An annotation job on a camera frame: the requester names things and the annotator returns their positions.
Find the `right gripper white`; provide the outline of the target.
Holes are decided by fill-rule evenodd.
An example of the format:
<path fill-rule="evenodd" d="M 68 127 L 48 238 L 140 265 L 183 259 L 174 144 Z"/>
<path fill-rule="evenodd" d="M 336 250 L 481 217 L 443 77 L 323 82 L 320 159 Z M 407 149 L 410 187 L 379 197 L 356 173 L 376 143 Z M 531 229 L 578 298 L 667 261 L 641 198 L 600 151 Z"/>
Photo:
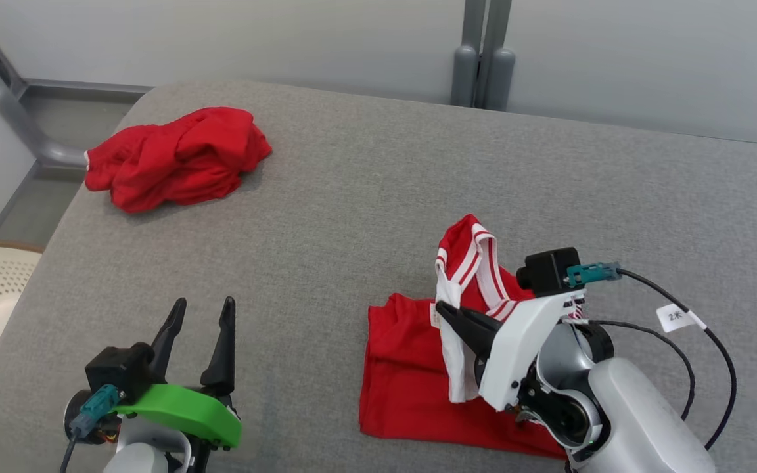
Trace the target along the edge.
<path fill-rule="evenodd" d="M 513 384 L 528 376 L 555 325 L 576 310 L 576 299 L 584 298 L 583 292 L 566 292 L 523 300 L 503 326 L 489 315 L 444 300 L 436 302 L 435 308 L 472 353 L 488 359 L 478 393 L 490 407 L 504 411 L 518 403 L 518 388 Z"/>

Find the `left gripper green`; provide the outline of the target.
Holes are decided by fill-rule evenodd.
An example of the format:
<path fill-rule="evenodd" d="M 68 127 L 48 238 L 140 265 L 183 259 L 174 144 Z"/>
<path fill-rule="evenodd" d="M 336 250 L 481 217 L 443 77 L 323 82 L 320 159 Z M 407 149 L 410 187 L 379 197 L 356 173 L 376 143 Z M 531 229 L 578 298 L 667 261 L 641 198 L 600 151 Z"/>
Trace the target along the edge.
<path fill-rule="evenodd" d="M 186 308 L 186 298 L 178 298 L 151 344 L 153 386 L 136 402 L 118 404 L 115 413 L 123 417 L 135 414 L 137 420 L 200 438 L 216 448 L 237 448 L 242 425 L 231 403 L 235 389 L 235 300 L 228 296 L 223 302 L 218 339 L 208 367 L 202 371 L 199 390 L 166 384 L 166 368 Z"/>

